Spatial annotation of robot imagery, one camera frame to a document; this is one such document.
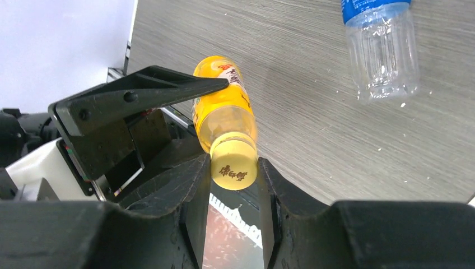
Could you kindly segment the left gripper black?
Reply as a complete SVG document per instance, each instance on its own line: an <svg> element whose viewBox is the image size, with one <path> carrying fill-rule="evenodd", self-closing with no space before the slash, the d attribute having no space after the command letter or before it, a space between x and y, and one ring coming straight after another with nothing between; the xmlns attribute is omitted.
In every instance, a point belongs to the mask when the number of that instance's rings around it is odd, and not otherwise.
<svg viewBox="0 0 475 269"><path fill-rule="evenodd" d="M118 202L127 194L124 184L171 142L164 113L151 108L192 100L228 86L225 78L196 77L149 66L50 104L48 113L57 121L57 128L71 135L57 147L80 193Z"/></svg>

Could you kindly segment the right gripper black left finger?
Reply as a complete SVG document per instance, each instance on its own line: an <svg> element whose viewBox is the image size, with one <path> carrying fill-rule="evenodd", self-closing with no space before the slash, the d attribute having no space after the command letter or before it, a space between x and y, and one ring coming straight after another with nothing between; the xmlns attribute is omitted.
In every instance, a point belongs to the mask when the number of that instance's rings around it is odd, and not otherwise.
<svg viewBox="0 0 475 269"><path fill-rule="evenodd" d="M100 201L1 203L2 268L201 268L208 155L140 186L127 208Z"/></svg>

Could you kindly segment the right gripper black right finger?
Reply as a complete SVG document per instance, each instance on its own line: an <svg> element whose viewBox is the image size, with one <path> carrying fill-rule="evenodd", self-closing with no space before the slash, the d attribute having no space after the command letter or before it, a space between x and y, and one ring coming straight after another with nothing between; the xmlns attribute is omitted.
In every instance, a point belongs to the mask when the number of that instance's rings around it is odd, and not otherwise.
<svg viewBox="0 0 475 269"><path fill-rule="evenodd" d="M341 200L326 205L258 161L265 268L473 268L465 203Z"/></svg>

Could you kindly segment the yellow juice bottle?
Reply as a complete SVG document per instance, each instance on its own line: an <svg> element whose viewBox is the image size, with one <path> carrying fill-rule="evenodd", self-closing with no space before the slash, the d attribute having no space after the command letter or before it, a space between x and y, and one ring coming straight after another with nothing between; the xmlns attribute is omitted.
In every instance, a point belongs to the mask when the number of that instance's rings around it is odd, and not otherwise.
<svg viewBox="0 0 475 269"><path fill-rule="evenodd" d="M256 144L257 123L237 65L229 58L214 55L203 59L193 75L229 82L225 89L193 100L193 124L205 152L209 153L212 143L228 132L243 133Z"/></svg>

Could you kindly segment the yellow bottle cap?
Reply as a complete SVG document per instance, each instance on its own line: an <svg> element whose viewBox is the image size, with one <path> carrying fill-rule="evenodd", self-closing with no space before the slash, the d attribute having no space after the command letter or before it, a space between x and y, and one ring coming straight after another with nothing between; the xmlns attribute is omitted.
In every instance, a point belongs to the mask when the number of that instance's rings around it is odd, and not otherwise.
<svg viewBox="0 0 475 269"><path fill-rule="evenodd" d="M258 172L255 141L241 132L228 132L217 137L209 151L211 177L227 190L239 191L251 186Z"/></svg>

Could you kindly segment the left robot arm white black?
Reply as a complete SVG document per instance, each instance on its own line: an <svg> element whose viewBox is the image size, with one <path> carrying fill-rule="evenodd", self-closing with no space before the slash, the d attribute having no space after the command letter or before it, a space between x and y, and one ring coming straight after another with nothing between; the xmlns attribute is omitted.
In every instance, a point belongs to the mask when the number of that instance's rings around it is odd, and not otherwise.
<svg viewBox="0 0 475 269"><path fill-rule="evenodd" d="M149 66L58 100L1 110L1 201L116 203L141 210L182 183L209 182L189 123L163 109L228 87L221 77Z"/></svg>

